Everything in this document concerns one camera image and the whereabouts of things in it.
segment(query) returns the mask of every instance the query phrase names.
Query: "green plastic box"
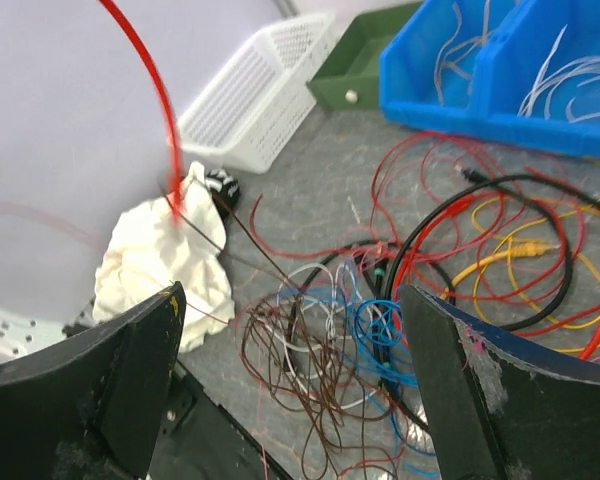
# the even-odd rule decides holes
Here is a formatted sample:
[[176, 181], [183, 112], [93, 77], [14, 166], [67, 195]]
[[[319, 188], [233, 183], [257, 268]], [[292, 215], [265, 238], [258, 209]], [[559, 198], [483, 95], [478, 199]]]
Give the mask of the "green plastic box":
[[422, 2], [358, 15], [307, 83], [325, 110], [377, 110], [380, 54]]

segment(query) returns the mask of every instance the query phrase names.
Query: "blue bin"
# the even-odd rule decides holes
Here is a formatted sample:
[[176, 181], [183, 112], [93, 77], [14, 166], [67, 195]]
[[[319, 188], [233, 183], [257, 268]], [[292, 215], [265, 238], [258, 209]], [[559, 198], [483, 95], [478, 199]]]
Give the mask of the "blue bin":
[[[462, 18], [459, 27], [454, 8]], [[600, 116], [592, 117], [600, 112], [598, 74], [561, 82], [552, 93], [548, 89], [538, 95], [528, 113], [520, 114], [565, 26], [545, 78], [574, 60], [600, 56], [600, 0], [491, 0], [487, 13], [485, 38], [485, 0], [427, 0], [381, 56], [380, 105], [387, 120], [600, 157]], [[445, 57], [441, 50], [448, 52], [476, 37], [479, 42], [448, 56], [460, 61], [457, 68], [438, 73], [436, 88], [436, 72]]]

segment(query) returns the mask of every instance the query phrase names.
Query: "white wall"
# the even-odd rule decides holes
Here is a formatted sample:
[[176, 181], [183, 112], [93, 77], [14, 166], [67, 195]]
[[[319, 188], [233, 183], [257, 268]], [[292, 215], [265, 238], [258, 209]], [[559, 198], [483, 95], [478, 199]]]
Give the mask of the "white wall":
[[336, 30], [342, 34], [361, 12], [400, 3], [415, 3], [417, 0], [292, 0], [300, 13], [333, 10], [337, 13]]
[[[271, 0], [118, 0], [182, 112], [258, 27]], [[0, 202], [62, 217], [98, 249], [0, 204], [0, 307], [73, 320], [124, 209], [167, 170], [162, 112], [135, 51], [97, 0], [0, 0]]]

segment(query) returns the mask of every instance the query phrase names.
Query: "storage container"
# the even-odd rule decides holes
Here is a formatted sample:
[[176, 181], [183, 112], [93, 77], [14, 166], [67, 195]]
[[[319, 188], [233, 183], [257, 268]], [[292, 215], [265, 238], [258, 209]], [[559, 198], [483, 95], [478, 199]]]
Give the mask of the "storage container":
[[182, 150], [266, 172], [315, 105], [306, 82], [336, 43], [333, 22], [305, 15], [249, 38], [178, 119]]
[[325, 110], [378, 109], [380, 54], [422, 2], [358, 15], [308, 83]]
[[[486, 41], [467, 55], [461, 47], [440, 76], [436, 66], [455, 60], [445, 52], [484, 35], [484, 18]], [[428, 0], [383, 52], [380, 73], [389, 121], [600, 157], [600, 0]]]

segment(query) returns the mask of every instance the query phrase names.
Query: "white cloth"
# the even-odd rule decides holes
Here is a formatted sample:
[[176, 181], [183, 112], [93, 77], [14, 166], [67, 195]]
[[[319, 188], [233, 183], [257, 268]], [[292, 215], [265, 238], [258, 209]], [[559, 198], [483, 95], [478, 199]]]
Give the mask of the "white cloth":
[[[203, 182], [204, 166], [194, 162], [182, 182], [184, 214], [224, 248], [224, 225]], [[179, 280], [188, 304], [180, 352], [202, 345], [206, 334], [221, 331], [235, 315], [219, 253], [183, 221], [174, 226], [162, 197], [124, 212], [96, 270], [94, 320], [110, 320]]]

